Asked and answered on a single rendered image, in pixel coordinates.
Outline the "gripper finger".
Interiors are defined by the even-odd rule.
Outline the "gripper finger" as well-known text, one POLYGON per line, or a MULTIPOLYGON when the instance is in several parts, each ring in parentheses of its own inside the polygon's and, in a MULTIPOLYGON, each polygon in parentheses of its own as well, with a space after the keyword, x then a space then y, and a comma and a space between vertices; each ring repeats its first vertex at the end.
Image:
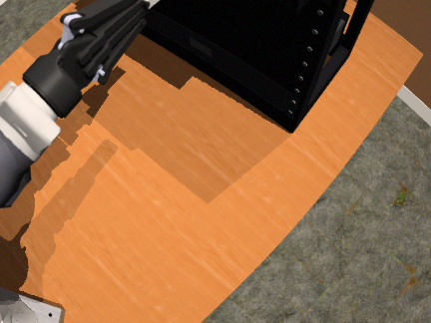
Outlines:
POLYGON ((148 9, 142 8, 107 37, 107 42, 101 47, 102 50, 84 69, 84 74, 88 77, 96 72, 92 82, 101 85, 107 83, 113 68, 146 26, 147 20, 144 18, 147 12, 148 9))
POLYGON ((78 63, 86 64, 92 55, 107 42, 107 37, 139 10, 142 8, 149 9, 150 3, 153 1, 97 0, 78 11, 63 14, 60 23, 64 24, 64 28, 58 49, 60 50, 65 42, 72 40, 78 33, 88 32, 92 34, 97 39, 77 57, 78 63))

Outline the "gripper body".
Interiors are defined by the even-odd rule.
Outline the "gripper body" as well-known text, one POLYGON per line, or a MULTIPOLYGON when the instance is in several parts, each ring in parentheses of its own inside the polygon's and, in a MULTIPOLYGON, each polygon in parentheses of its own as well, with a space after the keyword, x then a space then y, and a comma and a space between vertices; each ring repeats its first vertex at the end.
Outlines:
POLYGON ((59 50, 61 39, 57 40, 50 53, 38 57, 24 72, 22 80, 57 117, 65 119, 82 100, 81 90, 90 85, 96 73, 88 77, 84 74, 85 67, 102 49, 97 50, 85 65, 81 65, 77 62, 78 55, 97 38, 88 32, 78 33, 59 50))

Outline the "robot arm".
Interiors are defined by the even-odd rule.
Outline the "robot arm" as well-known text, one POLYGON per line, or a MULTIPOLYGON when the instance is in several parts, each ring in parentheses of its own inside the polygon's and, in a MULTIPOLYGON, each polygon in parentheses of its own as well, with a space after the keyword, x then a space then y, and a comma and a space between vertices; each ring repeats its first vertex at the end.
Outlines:
MULTIPOLYGON (((52 109, 27 84, 16 86, 9 81, 0 91, 0 208, 12 206, 31 180, 30 165, 61 133, 52 109)), ((0 323, 38 320, 22 301, 7 300, 0 301, 0 323)))

